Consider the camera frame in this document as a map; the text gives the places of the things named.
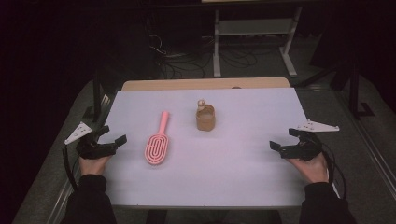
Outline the pink hairbrush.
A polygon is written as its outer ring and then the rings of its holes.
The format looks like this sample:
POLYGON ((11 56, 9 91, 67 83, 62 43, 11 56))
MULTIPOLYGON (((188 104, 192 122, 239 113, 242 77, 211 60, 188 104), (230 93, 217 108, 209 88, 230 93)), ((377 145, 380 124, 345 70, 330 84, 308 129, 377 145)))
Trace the pink hairbrush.
POLYGON ((158 132, 148 139, 145 148, 145 158, 146 161, 151 165, 158 165, 162 163, 166 157, 169 140, 165 134, 165 128, 168 118, 169 113, 167 111, 163 111, 158 132))

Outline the white metal frame stand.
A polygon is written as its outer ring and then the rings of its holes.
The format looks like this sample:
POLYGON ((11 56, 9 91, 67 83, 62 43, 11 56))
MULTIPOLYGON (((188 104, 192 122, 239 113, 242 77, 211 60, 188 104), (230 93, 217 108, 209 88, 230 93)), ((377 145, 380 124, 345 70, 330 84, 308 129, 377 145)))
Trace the white metal frame stand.
POLYGON ((219 19, 219 12, 215 13, 214 25, 214 77, 221 77, 219 60, 219 37, 230 35, 286 35, 286 43, 279 48, 283 63, 290 77, 296 77, 297 72, 290 59, 289 51, 299 23, 302 7, 297 7, 294 15, 286 19, 259 19, 259 20, 230 20, 219 19))

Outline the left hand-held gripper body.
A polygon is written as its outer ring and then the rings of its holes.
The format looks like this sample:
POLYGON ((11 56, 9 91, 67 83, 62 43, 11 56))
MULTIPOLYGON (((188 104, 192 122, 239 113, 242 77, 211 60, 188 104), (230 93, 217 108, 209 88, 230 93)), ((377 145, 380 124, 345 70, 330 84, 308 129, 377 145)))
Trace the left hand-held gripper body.
POLYGON ((66 146, 78 141, 76 151, 83 159, 95 160, 116 154, 117 148, 105 147, 98 140, 93 139, 93 130, 84 122, 81 122, 77 128, 64 140, 66 146))

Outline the brown cup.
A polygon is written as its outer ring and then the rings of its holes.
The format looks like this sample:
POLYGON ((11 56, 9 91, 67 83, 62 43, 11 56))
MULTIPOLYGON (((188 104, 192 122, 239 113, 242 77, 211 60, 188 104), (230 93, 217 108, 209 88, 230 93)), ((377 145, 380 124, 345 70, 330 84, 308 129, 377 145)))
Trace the brown cup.
POLYGON ((197 129, 199 131, 210 132, 215 128, 215 108, 212 105, 208 105, 204 99, 197 102, 195 117, 197 129))

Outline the black metal stand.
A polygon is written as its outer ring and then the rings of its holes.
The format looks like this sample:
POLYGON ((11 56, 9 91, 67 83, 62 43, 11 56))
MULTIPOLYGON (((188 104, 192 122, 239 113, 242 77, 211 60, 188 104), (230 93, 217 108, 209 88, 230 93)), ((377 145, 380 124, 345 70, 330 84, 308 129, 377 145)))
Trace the black metal stand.
POLYGON ((93 103, 86 108, 83 118, 97 122, 110 102, 108 95, 103 89, 98 72, 95 72, 92 80, 92 99, 93 103))
POLYGON ((372 117, 375 113, 367 103, 359 101, 360 74, 353 58, 340 61, 335 67, 335 75, 330 87, 333 90, 341 91, 346 84, 348 90, 348 109, 353 117, 360 120, 361 117, 372 117))

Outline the person's right hand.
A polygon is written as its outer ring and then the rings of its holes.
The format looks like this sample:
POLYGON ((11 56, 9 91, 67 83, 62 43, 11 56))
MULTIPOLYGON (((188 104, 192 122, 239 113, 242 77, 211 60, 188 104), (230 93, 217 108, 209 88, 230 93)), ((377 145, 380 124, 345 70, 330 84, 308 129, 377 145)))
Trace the person's right hand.
POLYGON ((288 162, 300 172, 309 184, 329 182, 328 166, 322 153, 310 161, 288 159, 288 162))

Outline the pale sheet mat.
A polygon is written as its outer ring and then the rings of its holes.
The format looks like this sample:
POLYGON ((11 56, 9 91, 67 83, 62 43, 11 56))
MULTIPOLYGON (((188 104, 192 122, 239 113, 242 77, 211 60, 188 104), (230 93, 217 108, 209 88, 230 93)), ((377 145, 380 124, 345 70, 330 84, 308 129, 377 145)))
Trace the pale sheet mat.
POLYGON ((288 131, 304 120, 292 88, 120 92, 101 140, 128 141, 106 166, 107 194, 115 205, 136 207, 298 206, 304 181, 269 142, 296 144, 288 131), (215 108, 210 132, 197 129, 201 99, 215 108), (168 149, 162 163, 151 165, 145 148, 163 111, 168 149))

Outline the aluminium rail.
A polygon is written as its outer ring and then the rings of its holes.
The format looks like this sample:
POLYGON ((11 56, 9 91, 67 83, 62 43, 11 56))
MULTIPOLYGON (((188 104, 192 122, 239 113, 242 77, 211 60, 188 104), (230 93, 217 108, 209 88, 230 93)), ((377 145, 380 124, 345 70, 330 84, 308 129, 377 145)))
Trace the aluminium rail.
POLYGON ((341 93, 336 92, 335 98, 339 102, 340 106, 343 108, 346 116, 352 122, 355 130, 359 134, 361 140, 363 141, 368 155, 373 162, 376 170, 379 172, 382 177, 385 185, 387 186, 389 193, 392 198, 396 201, 396 175, 390 170, 389 165, 385 161, 384 157, 378 150, 377 145, 375 144, 373 138, 369 135, 366 128, 363 127, 361 121, 357 119, 350 111, 347 105, 347 98, 341 93))
MULTIPOLYGON (((93 103, 92 95, 90 96, 90 101, 85 104, 82 103, 84 107, 83 114, 77 119, 77 121, 73 125, 73 129, 76 129, 77 126, 84 122, 93 130, 99 129, 104 125, 106 121, 106 116, 108 113, 108 108, 111 106, 111 98, 109 97, 110 102, 102 114, 101 118, 97 122, 92 122, 90 119, 84 119, 83 115, 86 108, 93 103)), ((78 186, 78 179, 80 178, 80 168, 78 165, 78 153, 76 152, 76 146, 78 141, 66 146, 64 144, 64 140, 62 139, 62 145, 58 147, 59 154, 61 156, 61 161, 59 164, 62 166, 63 171, 63 184, 61 189, 58 191, 58 195, 56 197, 56 202, 54 203, 52 209, 50 210, 49 217, 47 218, 45 224, 60 224, 66 209, 66 204, 69 195, 75 190, 78 186)))

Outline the person's left hand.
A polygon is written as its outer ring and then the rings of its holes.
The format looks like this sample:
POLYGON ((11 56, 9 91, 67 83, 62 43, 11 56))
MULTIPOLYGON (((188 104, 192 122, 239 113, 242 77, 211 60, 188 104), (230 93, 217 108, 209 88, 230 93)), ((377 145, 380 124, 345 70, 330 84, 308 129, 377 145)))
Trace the person's left hand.
POLYGON ((102 175, 110 156, 95 160, 79 158, 80 173, 82 175, 102 175))

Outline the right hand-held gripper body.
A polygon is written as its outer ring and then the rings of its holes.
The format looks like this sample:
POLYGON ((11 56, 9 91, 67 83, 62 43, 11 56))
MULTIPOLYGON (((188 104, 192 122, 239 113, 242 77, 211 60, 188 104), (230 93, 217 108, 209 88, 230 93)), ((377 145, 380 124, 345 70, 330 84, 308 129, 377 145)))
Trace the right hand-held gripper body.
POLYGON ((306 132, 306 138, 298 138, 299 142, 293 146, 286 147, 287 150, 279 152, 282 159, 300 159, 310 161, 322 152, 322 143, 316 136, 316 133, 338 132, 338 126, 332 126, 308 119, 305 123, 298 125, 296 130, 306 132))

